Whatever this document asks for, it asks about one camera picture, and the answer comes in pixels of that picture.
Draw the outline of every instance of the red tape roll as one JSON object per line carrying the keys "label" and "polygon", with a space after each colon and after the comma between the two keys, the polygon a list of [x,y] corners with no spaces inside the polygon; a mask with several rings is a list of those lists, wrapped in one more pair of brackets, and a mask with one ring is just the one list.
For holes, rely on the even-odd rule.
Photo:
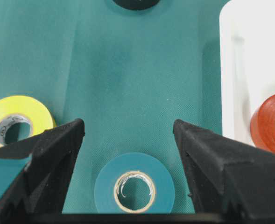
{"label": "red tape roll", "polygon": [[257,147],[275,153],[275,95],[254,113],[250,132]]}

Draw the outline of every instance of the electrical tape roll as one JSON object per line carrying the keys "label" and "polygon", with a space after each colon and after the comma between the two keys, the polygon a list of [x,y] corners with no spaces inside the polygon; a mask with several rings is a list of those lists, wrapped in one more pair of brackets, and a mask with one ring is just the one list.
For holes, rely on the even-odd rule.
{"label": "electrical tape roll", "polygon": [[5,144],[7,130],[16,123],[28,123],[29,137],[56,126],[48,109],[27,96],[11,96],[0,100],[0,147]]}
{"label": "electrical tape roll", "polygon": [[[117,199],[129,178],[142,179],[150,189],[148,204],[138,210],[124,207]],[[170,213],[175,199],[174,183],[168,170],[156,158],[127,153],[108,162],[99,172],[94,188],[99,213]]]}
{"label": "electrical tape roll", "polygon": [[269,97],[254,113],[250,132],[257,147],[275,153],[275,95]]}

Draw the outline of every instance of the teal tape roll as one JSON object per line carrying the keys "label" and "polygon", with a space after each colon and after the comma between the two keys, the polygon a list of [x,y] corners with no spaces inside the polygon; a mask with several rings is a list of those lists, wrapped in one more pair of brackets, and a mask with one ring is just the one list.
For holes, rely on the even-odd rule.
{"label": "teal tape roll", "polygon": [[[142,209],[130,210],[118,201],[118,194],[130,178],[142,179],[150,189],[149,203]],[[100,171],[94,188],[99,213],[170,213],[175,188],[168,170],[156,158],[143,153],[120,155]]]}

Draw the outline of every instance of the white container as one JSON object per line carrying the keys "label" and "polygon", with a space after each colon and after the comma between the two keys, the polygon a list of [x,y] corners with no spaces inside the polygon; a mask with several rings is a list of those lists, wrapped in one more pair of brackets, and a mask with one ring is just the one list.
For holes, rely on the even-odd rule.
{"label": "white container", "polygon": [[275,94],[275,0],[231,0],[219,22],[223,135],[254,145],[251,117]]}

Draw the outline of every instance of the teal fabric surface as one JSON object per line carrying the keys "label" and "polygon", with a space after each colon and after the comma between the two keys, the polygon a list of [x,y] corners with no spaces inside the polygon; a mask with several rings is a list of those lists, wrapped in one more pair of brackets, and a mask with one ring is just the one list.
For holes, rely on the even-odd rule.
{"label": "teal fabric surface", "polygon": [[23,160],[0,159],[0,197],[5,193],[12,181],[22,171],[29,160],[30,157]]}
{"label": "teal fabric surface", "polygon": [[85,121],[64,212],[94,213],[101,168],[149,154],[175,184],[172,212],[193,212],[175,119],[221,133],[219,13],[227,0],[0,0],[0,98],[28,95],[57,124]]}

